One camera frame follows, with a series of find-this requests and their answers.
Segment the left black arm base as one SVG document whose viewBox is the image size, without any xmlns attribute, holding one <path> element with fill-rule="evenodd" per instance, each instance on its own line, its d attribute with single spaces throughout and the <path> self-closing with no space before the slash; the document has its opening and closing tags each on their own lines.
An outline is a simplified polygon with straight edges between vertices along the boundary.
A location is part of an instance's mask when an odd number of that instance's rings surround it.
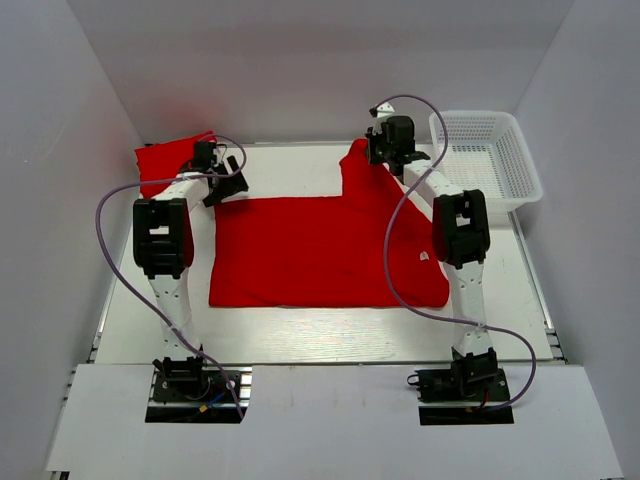
<svg viewBox="0 0 640 480">
<path fill-rule="evenodd" d="M 239 424 L 246 412 L 252 372 L 228 370 L 227 378 L 199 359 L 153 361 L 147 424 Z"/>
</svg>

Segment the folded red t shirt stack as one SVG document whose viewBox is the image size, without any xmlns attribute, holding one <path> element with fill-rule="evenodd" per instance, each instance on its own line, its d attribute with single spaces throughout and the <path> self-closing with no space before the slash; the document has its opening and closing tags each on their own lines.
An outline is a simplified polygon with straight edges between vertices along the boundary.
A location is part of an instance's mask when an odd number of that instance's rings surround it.
<svg viewBox="0 0 640 480">
<path fill-rule="evenodd" d="M 173 179 L 194 158 L 194 144 L 212 131 L 135 150 L 140 181 Z"/>
</svg>

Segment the white plastic basket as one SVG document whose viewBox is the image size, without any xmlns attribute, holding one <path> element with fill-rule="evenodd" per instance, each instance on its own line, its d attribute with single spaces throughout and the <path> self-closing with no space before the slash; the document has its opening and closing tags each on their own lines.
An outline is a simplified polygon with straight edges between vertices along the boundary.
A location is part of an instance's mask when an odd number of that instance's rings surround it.
<svg viewBox="0 0 640 480">
<path fill-rule="evenodd" d="M 507 214 L 543 196 L 515 117 L 498 111 L 444 111 L 429 116 L 438 170 L 464 190 L 483 192 L 488 213 Z"/>
</svg>

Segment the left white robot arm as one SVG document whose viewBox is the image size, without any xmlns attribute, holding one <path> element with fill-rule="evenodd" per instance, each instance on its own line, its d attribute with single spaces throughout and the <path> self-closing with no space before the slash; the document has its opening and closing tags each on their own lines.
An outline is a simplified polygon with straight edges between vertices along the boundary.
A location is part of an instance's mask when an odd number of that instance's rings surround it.
<svg viewBox="0 0 640 480">
<path fill-rule="evenodd" d="M 152 288 L 162 313 L 165 355 L 154 365 L 167 382 L 188 398 L 199 399 L 211 387 L 200 356 L 202 343 L 192 320 L 189 269 L 195 257 L 191 213 L 249 190 L 227 145 L 212 134 L 195 140 L 191 158 L 175 177 L 157 182 L 159 191 L 133 205 L 133 257 Z"/>
</svg>

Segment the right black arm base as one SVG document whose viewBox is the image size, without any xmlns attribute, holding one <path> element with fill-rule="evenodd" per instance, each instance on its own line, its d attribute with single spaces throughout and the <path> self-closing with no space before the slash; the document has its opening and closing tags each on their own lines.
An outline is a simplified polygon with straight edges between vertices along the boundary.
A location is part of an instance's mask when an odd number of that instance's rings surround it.
<svg viewBox="0 0 640 480">
<path fill-rule="evenodd" d="M 462 386 L 450 369 L 420 369 L 407 377 L 418 393 L 421 426 L 512 425 L 511 406 L 496 411 L 493 406 L 510 400 L 506 374 L 499 369 L 490 380 Z"/>
</svg>

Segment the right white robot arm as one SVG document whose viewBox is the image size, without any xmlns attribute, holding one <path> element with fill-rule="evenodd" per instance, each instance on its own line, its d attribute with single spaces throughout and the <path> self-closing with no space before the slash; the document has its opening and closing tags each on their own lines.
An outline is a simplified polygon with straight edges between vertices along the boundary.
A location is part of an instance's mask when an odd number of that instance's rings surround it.
<svg viewBox="0 0 640 480">
<path fill-rule="evenodd" d="M 485 196 L 477 189 L 464 190 L 454 184 L 426 153 L 416 149 L 415 125 L 409 116 L 382 108 L 373 109 L 371 115 L 374 125 L 365 134 L 369 163 L 385 163 L 393 176 L 432 209 L 433 250 L 450 283 L 456 324 L 451 384 L 459 396 L 475 398 L 498 372 L 482 286 L 490 247 Z"/>
</svg>

